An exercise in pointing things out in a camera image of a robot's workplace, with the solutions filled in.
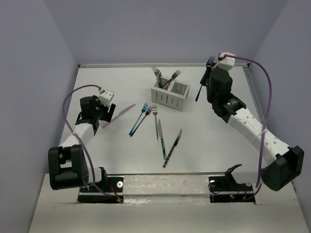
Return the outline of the silver fork pink handle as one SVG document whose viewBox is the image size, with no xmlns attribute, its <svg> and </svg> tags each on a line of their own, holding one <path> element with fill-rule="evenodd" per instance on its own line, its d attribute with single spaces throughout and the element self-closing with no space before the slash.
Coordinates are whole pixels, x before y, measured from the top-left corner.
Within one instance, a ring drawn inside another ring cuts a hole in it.
<svg viewBox="0 0 311 233">
<path fill-rule="evenodd" d="M 163 89 L 163 85 L 162 85 L 162 74 L 161 71 L 158 69 L 158 83 L 159 83 L 159 88 Z"/>
</svg>

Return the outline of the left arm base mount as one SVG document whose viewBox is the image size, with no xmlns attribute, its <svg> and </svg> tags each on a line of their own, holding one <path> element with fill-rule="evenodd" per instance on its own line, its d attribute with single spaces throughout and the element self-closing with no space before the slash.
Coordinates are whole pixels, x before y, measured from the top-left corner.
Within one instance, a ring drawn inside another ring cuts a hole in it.
<svg viewBox="0 0 311 233">
<path fill-rule="evenodd" d="M 123 195 L 123 176 L 108 176 L 107 185 L 104 183 L 96 183 L 98 188 L 105 192 L 103 194 L 94 186 L 80 188 L 77 201 L 79 203 L 88 204 L 121 204 L 124 200 Z"/>
</svg>

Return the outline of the all blue fork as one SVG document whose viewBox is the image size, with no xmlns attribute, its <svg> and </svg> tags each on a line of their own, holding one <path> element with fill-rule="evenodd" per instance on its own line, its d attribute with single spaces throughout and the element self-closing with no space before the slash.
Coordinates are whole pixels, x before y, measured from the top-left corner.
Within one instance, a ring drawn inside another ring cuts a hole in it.
<svg viewBox="0 0 311 233">
<path fill-rule="evenodd" d="M 205 70 L 205 72 L 204 72 L 204 74 L 203 74 L 203 76 L 202 76 L 202 78 L 201 78 L 201 80 L 200 80 L 200 85 L 201 85 L 201 86 L 200 86 L 200 88 L 199 88 L 199 90 L 198 90 L 198 93 L 197 93 L 197 95 L 196 95 L 196 98 L 195 98 L 195 101 L 196 101 L 196 102 L 199 100 L 199 96 L 200 96 L 202 87 L 203 87 L 203 86 L 206 86 L 206 84 L 207 84 L 207 78 L 209 77 L 209 74 L 210 74 L 210 72 L 211 72 L 213 66 L 216 64 L 216 63 L 214 62 L 214 60 L 215 60 L 215 56 L 211 56 L 211 57 L 208 59 L 207 63 L 206 63 L 206 70 Z"/>
</svg>

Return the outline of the silver fork teal marbled handle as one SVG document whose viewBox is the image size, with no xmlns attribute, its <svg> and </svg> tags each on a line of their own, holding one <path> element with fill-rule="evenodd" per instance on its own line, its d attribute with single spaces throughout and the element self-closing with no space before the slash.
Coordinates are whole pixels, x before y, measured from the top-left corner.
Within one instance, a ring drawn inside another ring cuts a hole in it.
<svg viewBox="0 0 311 233">
<path fill-rule="evenodd" d="M 159 76 L 158 76 L 158 68 L 153 66 L 153 67 L 151 67 L 151 69 L 153 70 L 153 72 L 154 72 L 154 74 L 156 76 L 156 79 L 157 79 L 157 83 L 158 83 L 158 78 L 159 78 Z"/>
</svg>

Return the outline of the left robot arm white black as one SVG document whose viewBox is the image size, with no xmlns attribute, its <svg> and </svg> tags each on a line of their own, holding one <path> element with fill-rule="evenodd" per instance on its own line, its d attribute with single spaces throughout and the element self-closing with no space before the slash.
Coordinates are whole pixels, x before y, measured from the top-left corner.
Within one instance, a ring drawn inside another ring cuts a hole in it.
<svg viewBox="0 0 311 233">
<path fill-rule="evenodd" d="M 53 190 L 86 187 L 102 192 L 108 178 L 103 167 L 87 164 L 85 144 L 95 136 L 100 121 L 110 122 L 116 105 L 112 96 L 84 97 L 80 99 L 81 111 L 71 135 L 58 147 L 48 151 L 50 186 Z"/>
</svg>

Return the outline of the silver fork black riveted handle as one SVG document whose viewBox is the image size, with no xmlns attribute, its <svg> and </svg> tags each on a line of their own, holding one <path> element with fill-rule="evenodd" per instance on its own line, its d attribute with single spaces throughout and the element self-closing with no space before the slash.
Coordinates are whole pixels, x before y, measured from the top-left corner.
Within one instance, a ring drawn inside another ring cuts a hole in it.
<svg viewBox="0 0 311 233">
<path fill-rule="evenodd" d="M 165 83 L 165 85 L 163 86 L 163 89 L 167 90 L 171 84 L 171 82 L 176 79 L 182 72 L 180 70 L 177 70 L 175 73 L 173 73 L 173 75 L 171 76 L 171 78 Z"/>
</svg>

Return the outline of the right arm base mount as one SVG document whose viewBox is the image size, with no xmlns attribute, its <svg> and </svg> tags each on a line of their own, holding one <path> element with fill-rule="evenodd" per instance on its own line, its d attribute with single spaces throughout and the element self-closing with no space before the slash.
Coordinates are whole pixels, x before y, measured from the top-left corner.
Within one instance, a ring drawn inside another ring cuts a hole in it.
<svg viewBox="0 0 311 233">
<path fill-rule="evenodd" d="M 238 184 L 226 176 L 209 176 L 208 189 L 211 203 L 253 202 L 254 190 L 252 186 Z"/>
</svg>

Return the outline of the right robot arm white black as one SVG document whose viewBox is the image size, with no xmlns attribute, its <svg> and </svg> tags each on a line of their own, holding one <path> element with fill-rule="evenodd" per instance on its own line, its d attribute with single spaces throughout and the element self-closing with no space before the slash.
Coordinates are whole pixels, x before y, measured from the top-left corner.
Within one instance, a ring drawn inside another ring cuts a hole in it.
<svg viewBox="0 0 311 233">
<path fill-rule="evenodd" d="M 215 114 L 241 133 L 258 151 L 266 166 L 255 171 L 244 171 L 241 164 L 225 172 L 224 185 L 237 189 L 242 183 L 266 185 L 279 191 L 301 174 L 304 151 L 279 140 L 251 114 L 238 97 L 231 93 L 233 80 L 229 72 L 215 63 L 206 66 L 200 84 L 206 87 L 207 100 Z"/>
</svg>

